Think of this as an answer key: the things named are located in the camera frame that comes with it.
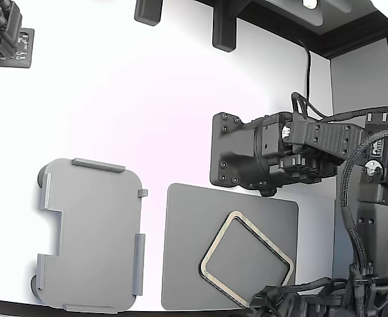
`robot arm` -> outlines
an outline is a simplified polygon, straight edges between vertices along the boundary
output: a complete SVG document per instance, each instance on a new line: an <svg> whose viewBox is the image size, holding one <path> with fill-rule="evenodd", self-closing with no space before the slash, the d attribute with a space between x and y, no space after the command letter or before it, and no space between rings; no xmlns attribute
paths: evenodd
<svg viewBox="0 0 388 317"><path fill-rule="evenodd" d="M241 186L269 197L282 186L314 184L342 174L340 204L354 249L350 277L304 285L266 287L251 302L258 314L284 316L388 316L388 107L358 110L316 120L310 103L292 94L293 112L243 123L237 116L213 118L210 181ZM366 116L365 129L342 122ZM352 167L363 166L357 221L348 206ZM317 295L297 292L323 287Z"/></svg>
<svg viewBox="0 0 388 317"><path fill-rule="evenodd" d="M33 36L21 35L21 26L22 15L17 4L0 0L0 67L30 67Z"/></svg>

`black cable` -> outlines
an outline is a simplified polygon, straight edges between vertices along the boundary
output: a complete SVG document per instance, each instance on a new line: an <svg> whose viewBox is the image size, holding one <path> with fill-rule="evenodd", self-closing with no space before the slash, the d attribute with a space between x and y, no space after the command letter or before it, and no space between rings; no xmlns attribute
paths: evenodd
<svg viewBox="0 0 388 317"><path fill-rule="evenodd" d="M310 101L308 101L304 96L300 95L298 92L293 92L291 95L292 98L292 105L293 105L293 110L296 112L298 111L298 104L301 106L301 110L303 114L305 114L308 117L308 111L307 107L310 107L316 115L320 116L321 118L325 119L327 116L322 114L316 107L314 107Z"/></svg>
<svg viewBox="0 0 388 317"><path fill-rule="evenodd" d="M301 40L298 40L298 43L302 45L302 47L307 52L307 78L305 82L305 97L307 101L310 100L310 72L311 72L311 53L308 47L302 42Z"/></svg>
<svg viewBox="0 0 388 317"><path fill-rule="evenodd" d="M342 122L353 118L362 117L367 114L380 114L384 112L388 112L388 106L342 112L340 114L335 114L333 116L323 118L321 121L322 122Z"/></svg>
<svg viewBox="0 0 388 317"><path fill-rule="evenodd" d="M273 305L272 303L272 300L269 296L266 296L264 298L265 300L265 303L268 307L268 309L270 309L270 311L276 316L276 317L282 317L282 314L280 314L279 310Z"/></svg>

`black clamp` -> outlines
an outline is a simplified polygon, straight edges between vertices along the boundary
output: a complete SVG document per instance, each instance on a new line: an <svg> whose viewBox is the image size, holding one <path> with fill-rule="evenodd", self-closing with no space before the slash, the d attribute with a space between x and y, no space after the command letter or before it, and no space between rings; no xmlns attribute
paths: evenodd
<svg viewBox="0 0 388 317"><path fill-rule="evenodd" d="M156 26L161 20L163 0L136 0L135 20Z"/></svg>
<svg viewBox="0 0 388 317"><path fill-rule="evenodd" d="M236 48L237 17L251 0L217 0L213 18L213 46L225 52Z"/></svg>
<svg viewBox="0 0 388 317"><path fill-rule="evenodd" d="M252 0L216 0L213 16L213 46L225 52L236 48L237 17ZM161 20L163 0L137 0L135 20L151 26Z"/></svg>

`white table surface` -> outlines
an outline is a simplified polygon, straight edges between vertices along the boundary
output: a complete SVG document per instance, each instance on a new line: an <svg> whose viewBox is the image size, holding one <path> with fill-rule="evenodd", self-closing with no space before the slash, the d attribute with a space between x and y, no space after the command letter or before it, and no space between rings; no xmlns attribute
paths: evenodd
<svg viewBox="0 0 388 317"><path fill-rule="evenodd" d="M291 110L305 52L244 21L236 51L219 51L212 9L193 0L165 0L154 28L134 21L134 0L18 5L36 37L31 69L0 69L0 300L39 304L29 281L37 254L56 252L58 218L39 210L36 177L54 159L80 157L124 165L149 189L144 295L132 310L162 310L168 186L212 188L213 115L248 122ZM311 101L332 113L330 63L314 54ZM278 194L299 205L298 283L331 274L335 191L332 179Z"/></svg>

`gray plastic lid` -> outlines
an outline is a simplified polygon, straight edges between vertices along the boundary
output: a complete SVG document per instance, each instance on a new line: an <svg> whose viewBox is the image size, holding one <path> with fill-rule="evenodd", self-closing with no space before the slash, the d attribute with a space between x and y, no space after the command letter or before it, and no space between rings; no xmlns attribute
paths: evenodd
<svg viewBox="0 0 388 317"><path fill-rule="evenodd" d="M145 235L137 175L123 166L58 159L39 176L41 209L61 213L59 254L38 255L31 287L45 304L117 313L142 295Z"/></svg>

